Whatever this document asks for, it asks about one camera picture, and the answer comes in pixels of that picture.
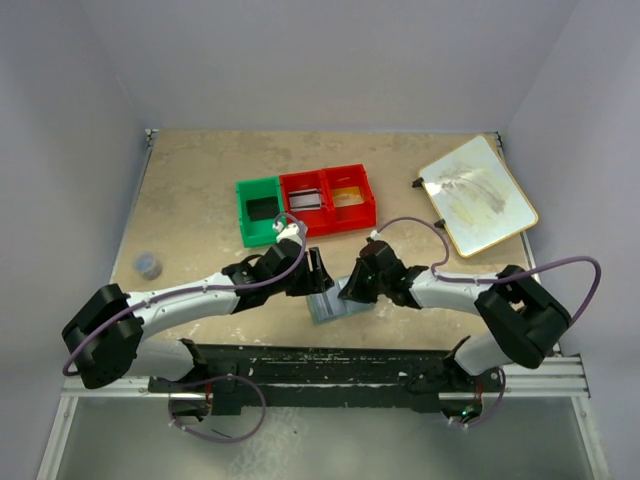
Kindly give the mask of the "green card holder wallet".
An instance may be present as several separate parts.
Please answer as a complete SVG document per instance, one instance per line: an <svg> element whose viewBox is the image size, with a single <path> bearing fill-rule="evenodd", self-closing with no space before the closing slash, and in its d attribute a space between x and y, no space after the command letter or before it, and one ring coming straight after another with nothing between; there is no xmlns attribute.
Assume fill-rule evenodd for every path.
<svg viewBox="0 0 640 480"><path fill-rule="evenodd" d="M327 291L306 297L307 307L314 325L326 324L375 308L374 303L365 304L340 299L338 294L347 282L347 276L341 277L335 280L334 286Z"/></svg>

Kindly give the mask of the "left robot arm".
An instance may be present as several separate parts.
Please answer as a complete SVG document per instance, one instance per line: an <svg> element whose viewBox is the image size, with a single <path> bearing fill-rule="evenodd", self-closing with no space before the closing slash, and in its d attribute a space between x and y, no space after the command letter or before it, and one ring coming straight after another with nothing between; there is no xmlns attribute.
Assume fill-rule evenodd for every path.
<svg viewBox="0 0 640 480"><path fill-rule="evenodd" d="M142 358L142 347L165 330L264 305L275 295L305 297L334 286L320 250L284 239L202 280L150 292L99 288L61 332L69 357L66 377L87 389L124 377Z"/></svg>

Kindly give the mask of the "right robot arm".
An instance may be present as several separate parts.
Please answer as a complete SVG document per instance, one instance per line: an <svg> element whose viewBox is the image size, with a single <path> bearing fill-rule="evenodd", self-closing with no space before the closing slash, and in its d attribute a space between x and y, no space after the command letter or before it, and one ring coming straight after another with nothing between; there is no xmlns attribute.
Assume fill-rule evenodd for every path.
<svg viewBox="0 0 640 480"><path fill-rule="evenodd" d="M572 323L559 301L519 266L445 277L426 266L407 267L388 243L370 240L338 297L372 304L381 295L396 306L482 318L488 332L461 340L447 358L472 377L511 363L538 368Z"/></svg>

